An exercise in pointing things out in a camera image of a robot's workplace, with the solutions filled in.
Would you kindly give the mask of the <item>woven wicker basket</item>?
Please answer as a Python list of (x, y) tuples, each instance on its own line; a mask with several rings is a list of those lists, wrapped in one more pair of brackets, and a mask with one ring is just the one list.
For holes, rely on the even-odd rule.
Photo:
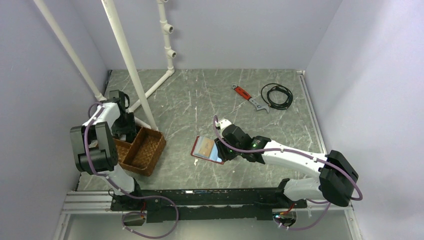
[(162, 132), (142, 127), (134, 141), (114, 139), (119, 165), (127, 171), (151, 176), (166, 146)]

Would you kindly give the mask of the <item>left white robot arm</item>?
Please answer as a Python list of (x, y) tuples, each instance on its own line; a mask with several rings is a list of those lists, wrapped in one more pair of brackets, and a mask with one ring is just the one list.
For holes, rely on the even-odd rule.
[(134, 114), (127, 112), (129, 103), (126, 93), (110, 91), (107, 100), (93, 104), (96, 110), (85, 123), (70, 129), (70, 141), (76, 168), (102, 179), (129, 209), (137, 210), (144, 196), (136, 180), (119, 165), (115, 143), (120, 137), (132, 143), (138, 133)]

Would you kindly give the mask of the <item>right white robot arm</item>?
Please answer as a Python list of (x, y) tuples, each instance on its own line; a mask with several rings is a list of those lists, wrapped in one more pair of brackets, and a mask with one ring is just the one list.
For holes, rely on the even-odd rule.
[(275, 194), (276, 203), (287, 208), (299, 200), (323, 200), (339, 207), (361, 201), (358, 173), (336, 150), (314, 153), (285, 146), (264, 136), (250, 137), (227, 120), (213, 121), (218, 157), (223, 162), (237, 156), (250, 163), (276, 165), (305, 174), (305, 179), (284, 179)]

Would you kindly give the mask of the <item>gold credit card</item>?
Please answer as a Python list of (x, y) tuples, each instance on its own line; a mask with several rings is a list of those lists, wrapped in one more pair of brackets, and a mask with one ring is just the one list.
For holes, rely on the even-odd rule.
[(199, 142), (198, 154), (204, 158), (208, 158), (214, 148), (215, 142), (213, 139), (203, 137)]

